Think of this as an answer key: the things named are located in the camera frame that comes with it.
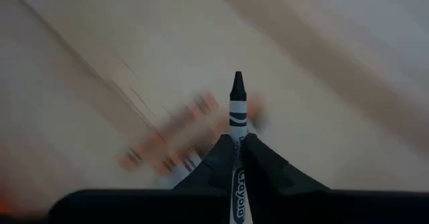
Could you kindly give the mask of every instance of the crayon tip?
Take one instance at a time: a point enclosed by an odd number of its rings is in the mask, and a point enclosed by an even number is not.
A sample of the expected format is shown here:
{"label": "crayon tip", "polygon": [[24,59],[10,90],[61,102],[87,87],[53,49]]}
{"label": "crayon tip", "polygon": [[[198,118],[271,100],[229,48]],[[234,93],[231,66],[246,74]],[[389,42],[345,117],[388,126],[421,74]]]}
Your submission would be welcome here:
{"label": "crayon tip", "polygon": [[241,71],[235,72],[233,90],[229,95],[232,101],[246,101],[247,95],[244,88],[243,75]]}

